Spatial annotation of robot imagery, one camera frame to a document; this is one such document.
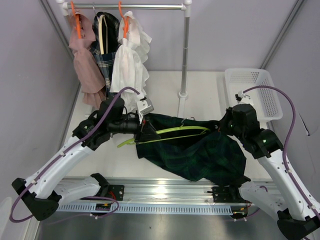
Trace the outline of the green plastic hanger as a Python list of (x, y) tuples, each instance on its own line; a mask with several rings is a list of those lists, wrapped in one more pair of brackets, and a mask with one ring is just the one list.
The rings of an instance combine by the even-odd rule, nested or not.
[[(182, 124), (179, 127), (172, 127), (172, 128), (166, 128), (162, 130), (157, 130), (156, 133), (160, 135), (159, 140), (153, 140), (145, 143), (136, 143), (134, 141), (134, 138), (128, 139), (122, 143), (120, 143), (117, 148), (121, 148), (125, 145), (137, 145), (137, 144), (147, 144), (147, 143), (154, 143), (154, 142), (160, 142), (160, 141), (167, 141), (167, 140), (174, 140), (179, 138), (187, 138), (187, 137), (195, 137), (200, 136), (206, 133), (210, 133), (211, 130), (209, 128), (203, 127), (203, 126), (184, 126), (183, 122), (185, 119), (182, 120)], [(190, 135), (180, 135), (180, 136), (174, 136), (174, 137), (168, 137), (168, 138), (161, 138), (161, 134), (171, 134), (173, 132), (178, 131), (200, 131), (197, 134), (190, 134)]]

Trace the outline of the dark green plaid skirt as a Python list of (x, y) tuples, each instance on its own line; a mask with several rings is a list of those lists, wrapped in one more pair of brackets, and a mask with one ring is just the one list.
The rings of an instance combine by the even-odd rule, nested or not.
[[(150, 113), (148, 119), (154, 128), (164, 130), (182, 125), (182, 118)], [(211, 130), (203, 135), (183, 137), (136, 145), (138, 158), (145, 158), (165, 171), (189, 181), (207, 179), (226, 186), (242, 178), (246, 157), (239, 144), (218, 131), (217, 120), (185, 119), (184, 126), (200, 126)], [(200, 130), (161, 134), (161, 138), (198, 134)]]

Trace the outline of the white pleated skirt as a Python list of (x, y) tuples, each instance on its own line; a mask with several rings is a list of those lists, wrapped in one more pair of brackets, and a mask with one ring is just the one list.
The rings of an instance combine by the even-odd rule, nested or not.
[(110, 91), (118, 93), (125, 87), (131, 87), (145, 96), (144, 87), (150, 75), (144, 63), (148, 60), (152, 38), (144, 32), (131, 11), (124, 16), (129, 21), (128, 33), (127, 38), (123, 38), (124, 22), (121, 20), (118, 32), (120, 46), (115, 54)]

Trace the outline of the orange plastic hanger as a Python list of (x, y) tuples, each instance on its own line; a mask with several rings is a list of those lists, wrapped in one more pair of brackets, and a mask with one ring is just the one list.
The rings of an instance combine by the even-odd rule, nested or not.
[(121, 1), (118, 2), (118, 11), (119, 11), (119, 14), (123, 20), (123, 24), (124, 24), (124, 26), (122, 28), (123, 29), (123, 38), (126, 39), (128, 31), (129, 31), (129, 17), (124, 16), (124, 14), (122, 12), (122, 2)]

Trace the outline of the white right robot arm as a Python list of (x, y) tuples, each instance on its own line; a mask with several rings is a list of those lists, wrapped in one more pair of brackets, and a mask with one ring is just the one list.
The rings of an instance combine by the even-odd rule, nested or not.
[(301, 240), (320, 227), (320, 203), (293, 169), (285, 148), (270, 129), (260, 127), (251, 104), (237, 104), (226, 109), (218, 130), (236, 137), (242, 147), (268, 172), (282, 198), (263, 190), (248, 177), (230, 183), (228, 196), (234, 202), (247, 200), (277, 222), (288, 240)]

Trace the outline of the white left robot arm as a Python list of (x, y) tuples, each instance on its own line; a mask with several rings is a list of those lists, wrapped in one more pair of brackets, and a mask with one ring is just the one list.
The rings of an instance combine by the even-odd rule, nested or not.
[(66, 144), (41, 169), (26, 179), (16, 178), (12, 182), (17, 200), (23, 201), (32, 217), (43, 221), (59, 207), (76, 200), (116, 200), (110, 193), (109, 182), (99, 173), (67, 185), (60, 182), (111, 135), (132, 134), (136, 142), (158, 139), (156, 130), (145, 118), (154, 110), (151, 100), (139, 99), (136, 107), (135, 112), (124, 114), (125, 101), (121, 97), (107, 98), (98, 110), (79, 123)]

